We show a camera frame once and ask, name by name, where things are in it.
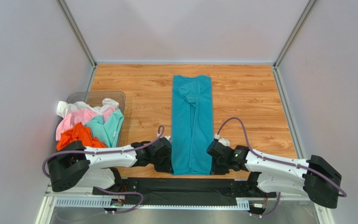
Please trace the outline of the teal t shirt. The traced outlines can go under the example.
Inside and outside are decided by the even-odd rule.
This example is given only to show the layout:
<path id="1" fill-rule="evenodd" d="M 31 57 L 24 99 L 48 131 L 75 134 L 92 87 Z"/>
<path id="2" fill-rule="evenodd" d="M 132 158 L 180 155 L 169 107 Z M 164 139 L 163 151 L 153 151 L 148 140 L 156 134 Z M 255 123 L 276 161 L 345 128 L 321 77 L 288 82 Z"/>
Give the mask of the teal t shirt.
<path id="1" fill-rule="evenodd" d="M 213 141 L 212 80 L 205 75 L 172 80 L 172 167 L 174 175 L 210 175 Z"/>

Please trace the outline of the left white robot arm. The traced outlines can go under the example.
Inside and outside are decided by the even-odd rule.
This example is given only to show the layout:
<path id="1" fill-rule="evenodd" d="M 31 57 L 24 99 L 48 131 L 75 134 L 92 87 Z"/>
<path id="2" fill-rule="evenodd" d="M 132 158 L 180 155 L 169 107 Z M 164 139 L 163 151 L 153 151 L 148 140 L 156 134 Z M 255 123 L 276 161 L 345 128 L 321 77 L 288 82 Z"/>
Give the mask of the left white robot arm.
<path id="1" fill-rule="evenodd" d="M 63 192 L 75 186 L 112 189 L 119 187 L 118 167 L 154 166 L 157 172 L 173 173 L 171 137 L 134 142 L 123 147 L 97 148 L 80 141 L 52 154 L 43 164 L 52 190 Z"/>

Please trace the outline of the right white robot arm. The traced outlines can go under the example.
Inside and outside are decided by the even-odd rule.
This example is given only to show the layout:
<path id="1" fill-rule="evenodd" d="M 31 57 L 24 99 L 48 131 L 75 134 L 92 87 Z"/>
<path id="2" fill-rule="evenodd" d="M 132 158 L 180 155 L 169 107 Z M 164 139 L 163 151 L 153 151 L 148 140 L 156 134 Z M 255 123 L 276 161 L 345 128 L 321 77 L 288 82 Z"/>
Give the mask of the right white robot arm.
<path id="1" fill-rule="evenodd" d="M 263 197 L 267 193 L 289 193 L 307 196 L 312 202 L 337 208 L 342 176 L 324 158 L 290 159 L 274 156 L 238 145 L 230 148 L 221 140 L 213 140 L 207 148 L 218 175 L 229 170 L 248 171 L 242 185 L 248 197 Z"/>

